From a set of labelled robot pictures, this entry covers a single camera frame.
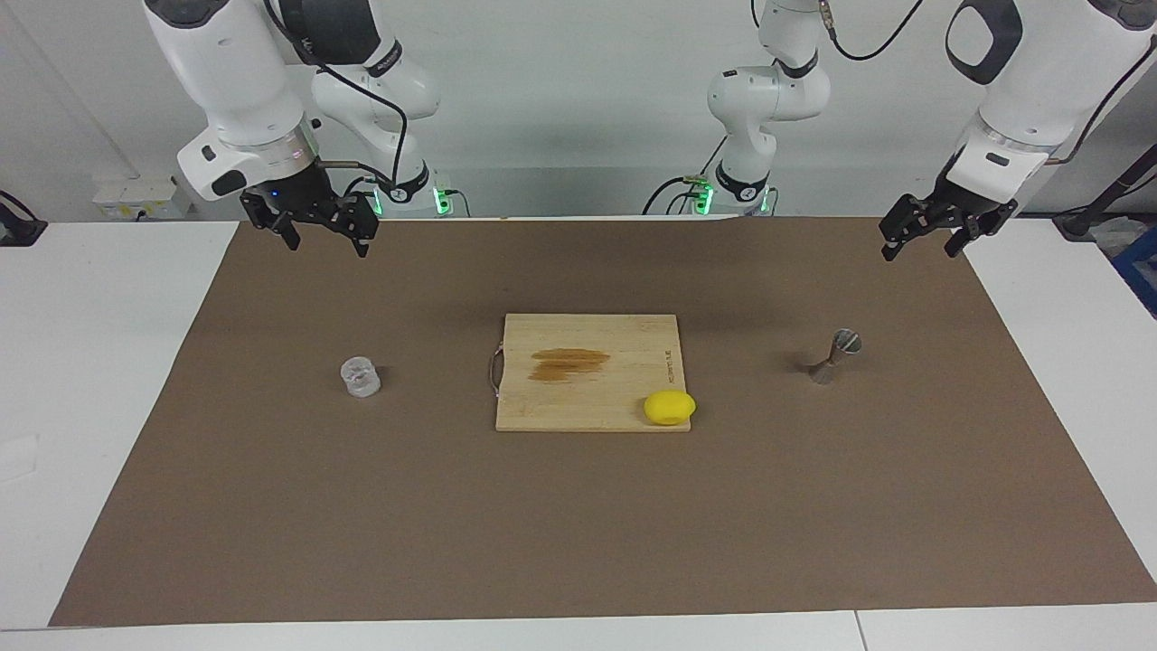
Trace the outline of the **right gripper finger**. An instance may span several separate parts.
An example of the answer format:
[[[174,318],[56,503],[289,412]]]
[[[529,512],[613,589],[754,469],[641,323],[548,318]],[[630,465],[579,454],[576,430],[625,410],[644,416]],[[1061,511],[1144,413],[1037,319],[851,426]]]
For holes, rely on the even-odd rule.
[[[344,197],[336,210],[336,231],[351,241],[356,256],[364,259],[379,230],[379,214],[363,194]]]
[[[268,209],[265,201],[242,201],[239,204],[256,230],[277,234],[289,250],[297,251],[301,238],[288,214]]]

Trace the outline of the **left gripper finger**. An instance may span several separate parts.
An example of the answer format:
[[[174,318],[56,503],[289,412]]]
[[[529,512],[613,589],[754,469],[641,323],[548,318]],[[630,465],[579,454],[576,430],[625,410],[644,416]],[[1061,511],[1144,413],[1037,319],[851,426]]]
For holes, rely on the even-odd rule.
[[[960,256],[964,247],[968,246],[968,244],[973,241],[998,234],[1001,227],[1003,227],[1004,223],[1011,219],[1012,214],[1014,210],[990,210],[979,215],[979,217],[964,219],[963,225],[960,225],[958,230],[955,231],[949,239],[946,239],[946,256],[955,259],[955,257]]]
[[[880,219],[880,236],[884,241],[880,256],[884,260],[893,262],[906,243],[938,230],[939,209],[937,202],[922,201],[913,194],[899,197],[892,209]]]

